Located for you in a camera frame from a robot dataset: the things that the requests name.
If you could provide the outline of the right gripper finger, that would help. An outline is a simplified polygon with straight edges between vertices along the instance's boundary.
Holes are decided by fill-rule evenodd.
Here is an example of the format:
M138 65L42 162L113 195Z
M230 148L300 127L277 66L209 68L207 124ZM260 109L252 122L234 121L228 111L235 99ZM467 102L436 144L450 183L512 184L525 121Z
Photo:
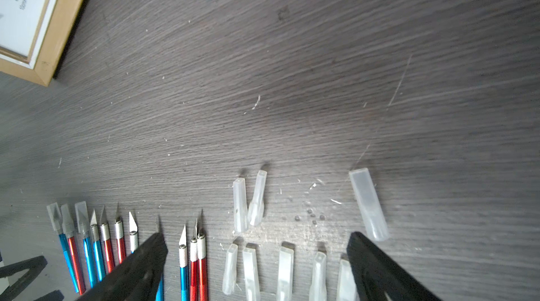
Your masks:
M347 257L360 300L439 300L360 232L353 232Z

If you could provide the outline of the red carving knife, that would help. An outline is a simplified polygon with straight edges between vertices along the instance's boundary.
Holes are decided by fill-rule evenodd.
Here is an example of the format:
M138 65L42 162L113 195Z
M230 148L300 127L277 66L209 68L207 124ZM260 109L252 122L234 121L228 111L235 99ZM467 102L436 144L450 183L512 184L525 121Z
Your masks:
M115 268L115 258L113 253L110 227L105 213L105 206L103 206L100 214L99 227L101 232L101 240L103 242L103 250L105 254L105 266L107 269L107 273L109 274Z
M195 219L193 235L189 243L190 301L198 300L198 219Z
M198 283L200 301L208 301L208 268L206 234L200 228L199 217L195 219L195 235L198 255Z

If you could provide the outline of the blue knife capped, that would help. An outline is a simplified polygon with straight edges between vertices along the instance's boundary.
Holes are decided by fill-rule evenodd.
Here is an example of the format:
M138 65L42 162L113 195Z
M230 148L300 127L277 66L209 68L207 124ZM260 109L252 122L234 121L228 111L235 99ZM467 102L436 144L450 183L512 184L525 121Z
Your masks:
M186 226L184 226L183 231L181 232L178 249L179 249L181 301L190 301L189 287L188 287L188 248L187 248Z
M98 283L98 276L90 237L89 215L86 201L81 201L75 204L75 214L77 218L78 232L81 234L83 240L84 257L89 276L89 284L91 288L94 288L94 286Z
M139 247L139 230L132 211L129 211L129 244L131 253Z

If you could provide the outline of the red knife capped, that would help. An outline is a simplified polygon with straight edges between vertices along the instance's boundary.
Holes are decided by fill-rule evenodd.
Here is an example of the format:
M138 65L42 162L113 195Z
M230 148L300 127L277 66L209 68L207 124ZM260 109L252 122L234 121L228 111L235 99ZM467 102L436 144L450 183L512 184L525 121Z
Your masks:
M120 264L123 263L123 261L126 258L126 247L125 247L125 235L124 235L124 226L123 226L123 219L122 215L120 213L120 204L117 204L116 211L115 211L115 239L117 243L117 253L118 253L118 262Z

